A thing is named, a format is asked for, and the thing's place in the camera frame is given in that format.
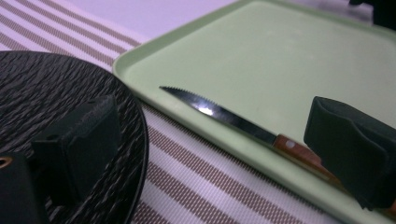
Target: black object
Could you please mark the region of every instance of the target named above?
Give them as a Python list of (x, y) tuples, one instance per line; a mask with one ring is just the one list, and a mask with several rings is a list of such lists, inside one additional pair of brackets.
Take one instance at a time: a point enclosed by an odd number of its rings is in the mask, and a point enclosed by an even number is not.
[(25, 157), (0, 153), (0, 222), (3, 224), (49, 223)]
[(350, 105), (315, 97), (304, 141), (361, 207), (396, 198), (396, 130)]
[(80, 105), (52, 123), (32, 142), (47, 168), (49, 195), (57, 205), (84, 199), (116, 155), (120, 143), (117, 106), (112, 95)]
[(131, 223), (145, 183), (149, 134), (128, 87), (94, 64), (34, 51), (0, 51), (0, 79), (0, 153), (18, 152), (29, 161), (32, 139), (49, 124), (84, 102), (114, 95), (121, 130), (117, 155), (81, 203), (47, 201), (46, 210), (50, 223)]
[(373, 23), (396, 31), (396, 2), (394, 0), (349, 0), (351, 6), (362, 3), (373, 6)]

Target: knife handle rivet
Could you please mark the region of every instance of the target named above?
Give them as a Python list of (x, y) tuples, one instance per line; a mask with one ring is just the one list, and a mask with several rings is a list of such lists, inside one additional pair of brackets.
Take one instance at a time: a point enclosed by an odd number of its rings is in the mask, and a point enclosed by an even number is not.
[(286, 141), (286, 147), (287, 148), (292, 148), (292, 147), (295, 147), (295, 146), (296, 146), (295, 142), (290, 141), (290, 140)]

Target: brown stripe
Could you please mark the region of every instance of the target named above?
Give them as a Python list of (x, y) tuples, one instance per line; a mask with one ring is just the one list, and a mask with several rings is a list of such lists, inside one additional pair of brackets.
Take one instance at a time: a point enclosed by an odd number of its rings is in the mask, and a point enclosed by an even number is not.
[(209, 147), (215, 151), (217, 151), (221, 156), (225, 157), (229, 161), (233, 162), (235, 165), (239, 166), (240, 168), (246, 170), (247, 172), (251, 173), (252, 175), (257, 176), (258, 178), (264, 180), (267, 184), (271, 185), (272, 187), (278, 189), (279, 191), (282, 191), (285, 194), (288, 194), (290, 197), (294, 198), (295, 200), (299, 201), (300, 203), (305, 204), (306, 206), (310, 207), (314, 211), (316, 211), (319, 214), (324, 214), (323, 210), (320, 208), (316, 207), (306, 199), (296, 195), (295, 193), (291, 192), (290, 190), (284, 188), (283, 186), (279, 185), (276, 183), (273, 179), (269, 178), (268, 176), (264, 175), (263, 173), (260, 173), (259, 171), (253, 169), (251, 166), (247, 165), (246, 163), (240, 161), (237, 159), (235, 156), (229, 154), (228, 152), (220, 149), (219, 147), (213, 145), (212, 143), (208, 142), (205, 140), (203, 137), (199, 136), (198, 134), (192, 132), (191, 130), (187, 129), (186, 127), (182, 126), (181, 124), (177, 123), (173, 119), (170, 119), (169, 117), (165, 116), (165, 114), (159, 112), (155, 108), (151, 107), (150, 105), (143, 104), (143, 108), (150, 111), (151, 113), (155, 114), (157, 117), (163, 119), (170, 125), (176, 127), (183, 133), (187, 134), (189, 137), (193, 138), (195, 141), (203, 144), (206, 147)]
[(199, 194), (187, 188), (156, 164), (148, 164), (147, 180), (206, 223), (236, 223)]
[(17, 0), (19, 3), (21, 3), (22, 5), (25, 5), (26, 7), (29, 7), (30, 9), (40, 13), (43, 16), (46, 16), (47, 18), (51, 19), (52, 21), (56, 21), (58, 23), (60, 23), (62, 26), (65, 26), (81, 35), (85, 35), (87, 36), (89, 39), (92, 39), (93, 41), (95, 41), (96, 43), (101, 44), (102, 46), (105, 46), (108, 49), (113, 49), (115, 50), (117, 53), (123, 53), (126, 49), (111, 43), (108, 40), (105, 40), (104, 38), (102, 38), (99, 35), (90, 33), (89, 31), (84, 30), (82, 27), (76, 26), (75, 24), (71, 23), (70, 21), (66, 21), (50, 12), (48, 12), (47, 10), (44, 10), (41, 7), (38, 7), (30, 2), (27, 1), (22, 1), (22, 0)]
[(152, 144), (266, 219), (274, 223), (303, 223), (297, 217), (262, 198), (259, 194), (246, 188), (210, 163), (190, 153), (186, 148), (183, 148), (152, 127), (148, 127), (148, 133)]
[(31, 39), (38, 45), (44, 47), (45, 49), (48, 49), (51, 52), (56, 52), (64, 55), (71, 56), (72, 54), (66, 51), (65, 49), (59, 48), (58, 46), (52, 44), (48, 40), (42, 38), (39, 35), (36, 35), (35, 33), (29, 31), (28, 29), (25, 29), (24, 27), (20, 26), (16, 22), (10, 20), (9, 18), (4, 17), (2, 14), (0, 14), (0, 21), (8, 26), (9, 28), (13, 29), (14, 31), (20, 33), (21, 35)]
[(167, 224), (170, 222), (168, 222), (165, 218), (163, 218), (147, 204), (140, 201), (139, 205), (137, 206), (136, 213), (134, 214), (134, 223)]
[(57, 9), (58, 11), (61, 11), (63, 14), (66, 14), (66, 15), (72, 17), (72, 18), (75, 18), (75, 19), (79, 20), (79, 21), (83, 21), (84, 23), (87, 23), (90, 26), (95, 27), (96, 29), (101, 30), (104, 33), (107, 33), (107, 34), (109, 34), (109, 35), (111, 35), (113, 37), (116, 37), (117, 39), (122, 40), (122, 41), (124, 41), (124, 42), (126, 42), (126, 43), (128, 43), (128, 44), (130, 44), (132, 46), (136, 47), (136, 46), (140, 45), (140, 42), (132, 39), (131, 37), (129, 37), (127, 35), (122, 35), (120, 33), (117, 33), (114, 30), (111, 30), (111, 29), (105, 27), (104, 25), (102, 25), (99, 22), (88, 20), (87, 18), (84, 18), (81, 15), (78, 15), (78, 14), (74, 13), (73, 11), (70, 11), (69, 9), (67, 9), (65, 7), (62, 7), (62, 6), (58, 5), (58, 4), (56, 4), (55, 1), (50, 1), (50, 0), (40, 0), (40, 1), (45, 3), (45, 4), (47, 4), (50, 7), (53, 7), (55, 9)]
[(4, 35), (3, 33), (0, 33), (0, 40), (1, 40), (2, 44), (9, 47), (10, 49), (29, 50), (24, 45), (9, 38), (8, 36)]
[(97, 51), (96, 49), (91, 48), (90, 46), (86, 45), (85, 43), (75, 39), (74, 37), (72, 37), (71, 35), (67, 35), (59, 30), (56, 30), (53, 27), (48, 26), (46, 23), (37, 20), (36, 18), (30, 16), (29, 14), (13, 7), (12, 5), (6, 3), (5, 1), (0, 1), (0, 6), (6, 8), (8, 11), (11, 11), (12, 13), (20, 16), (21, 18), (24, 18), (25, 20), (33, 23), (35, 26), (40, 27), (41, 29), (47, 31), (48, 33), (57, 36), (58, 38), (61, 38), (63, 41), (68, 42), (69, 44), (82, 49), (83, 51), (85, 51), (87, 54), (91, 55), (93, 58), (107, 63), (109, 65), (111, 65), (114, 61), (113, 58)]

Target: wooden knife handle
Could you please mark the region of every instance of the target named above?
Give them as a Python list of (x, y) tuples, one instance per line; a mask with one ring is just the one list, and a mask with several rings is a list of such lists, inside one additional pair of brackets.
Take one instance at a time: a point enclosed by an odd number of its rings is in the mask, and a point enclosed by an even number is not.
[[(273, 146), (286, 158), (308, 169), (315, 175), (323, 178), (337, 188), (346, 191), (341, 181), (321, 165), (320, 157), (311, 149), (305, 147), (285, 135), (278, 135)], [(385, 212), (390, 217), (396, 219), (396, 201), (393, 206)]]

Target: knife blade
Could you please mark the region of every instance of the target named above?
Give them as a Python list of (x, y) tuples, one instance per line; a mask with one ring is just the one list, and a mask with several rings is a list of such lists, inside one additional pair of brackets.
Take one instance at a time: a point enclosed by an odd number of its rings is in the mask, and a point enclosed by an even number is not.
[(193, 92), (165, 86), (161, 86), (160, 88), (210, 118), (232, 126), (248, 136), (251, 136), (256, 141), (272, 146), (279, 154), (303, 166), (305, 169), (318, 175), (329, 183), (337, 187), (342, 186), (337, 177), (321, 165), (321, 160), (318, 155), (308, 147), (288, 138), (286, 135), (275, 135), (253, 122), (236, 115), (234, 112), (231, 112), (221, 105)]

